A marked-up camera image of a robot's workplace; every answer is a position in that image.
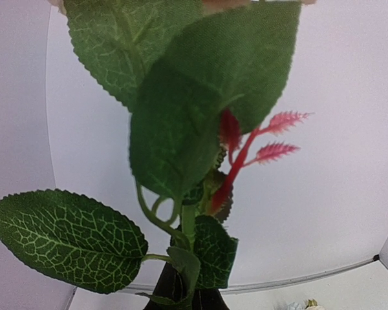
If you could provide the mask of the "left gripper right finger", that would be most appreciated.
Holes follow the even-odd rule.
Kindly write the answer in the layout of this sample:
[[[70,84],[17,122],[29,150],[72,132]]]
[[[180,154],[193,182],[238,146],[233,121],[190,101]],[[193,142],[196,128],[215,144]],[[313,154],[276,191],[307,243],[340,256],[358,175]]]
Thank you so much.
[[[196,289],[192,310],[228,310],[218,289]]]

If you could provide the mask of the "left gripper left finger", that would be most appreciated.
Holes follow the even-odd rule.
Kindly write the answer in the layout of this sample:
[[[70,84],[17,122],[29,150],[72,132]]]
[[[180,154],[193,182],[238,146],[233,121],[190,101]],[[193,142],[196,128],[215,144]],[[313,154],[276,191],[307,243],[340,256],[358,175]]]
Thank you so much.
[[[165,264],[153,294],[174,302],[180,302],[184,298],[183,277],[170,263]]]

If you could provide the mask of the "blue hydrangea stem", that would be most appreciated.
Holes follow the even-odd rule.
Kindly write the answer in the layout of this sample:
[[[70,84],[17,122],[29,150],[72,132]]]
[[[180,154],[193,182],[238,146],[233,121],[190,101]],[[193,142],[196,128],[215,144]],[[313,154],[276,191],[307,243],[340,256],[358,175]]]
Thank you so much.
[[[290,302],[288,304],[278,304],[274,306],[275,310],[318,310],[325,309],[322,305],[318,303],[315,299],[305,300],[303,303],[300,302]]]

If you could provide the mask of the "artificial flower bunch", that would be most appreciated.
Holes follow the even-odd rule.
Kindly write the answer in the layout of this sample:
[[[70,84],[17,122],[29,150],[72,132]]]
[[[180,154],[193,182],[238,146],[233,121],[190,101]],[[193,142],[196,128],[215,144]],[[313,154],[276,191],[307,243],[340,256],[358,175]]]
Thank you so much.
[[[151,254],[139,226],[61,189],[0,199],[0,241],[28,267],[82,289],[126,288],[147,260],[171,264],[192,309],[196,289],[227,288],[238,241],[223,226],[241,169],[296,151],[256,137],[306,118],[271,110],[286,86],[302,1],[54,1],[74,53],[131,115],[129,164],[145,217],[170,236]]]

